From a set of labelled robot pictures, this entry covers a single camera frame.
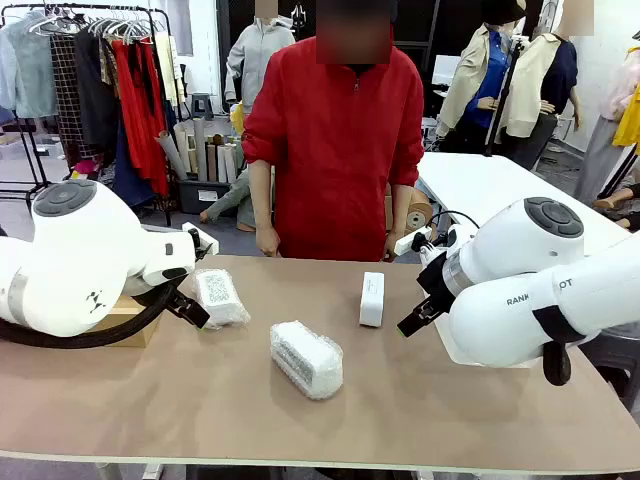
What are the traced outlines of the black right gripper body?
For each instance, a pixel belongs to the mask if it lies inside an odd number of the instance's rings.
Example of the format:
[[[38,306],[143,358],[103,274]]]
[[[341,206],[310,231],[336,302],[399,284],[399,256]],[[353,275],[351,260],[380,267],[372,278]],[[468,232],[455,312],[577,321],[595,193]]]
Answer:
[[[430,260],[417,278],[418,284],[427,294],[426,300],[433,312],[438,314],[449,313],[455,301],[455,295],[446,286],[443,277],[443,267],[446,262],[446,253],[439,253]]]

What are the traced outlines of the person's right hand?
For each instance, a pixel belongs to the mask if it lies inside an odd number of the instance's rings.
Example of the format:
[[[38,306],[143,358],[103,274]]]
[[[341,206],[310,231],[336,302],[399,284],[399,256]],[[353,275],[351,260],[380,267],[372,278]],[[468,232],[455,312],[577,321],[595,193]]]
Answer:
[[[271,224],[256,227],[256,245],[267,257],[278,255],[280,237]]]

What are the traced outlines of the person's left hand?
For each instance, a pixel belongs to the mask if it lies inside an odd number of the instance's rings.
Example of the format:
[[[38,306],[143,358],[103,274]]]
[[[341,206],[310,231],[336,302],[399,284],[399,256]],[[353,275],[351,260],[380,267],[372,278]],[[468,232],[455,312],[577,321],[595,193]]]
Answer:
[[[384,246],[384,255],[382,258],[384,262],[393,262],[395,260],[397,257],[395,252],[396,244],[403,237],[403,230],[392,230],[387,234]]]

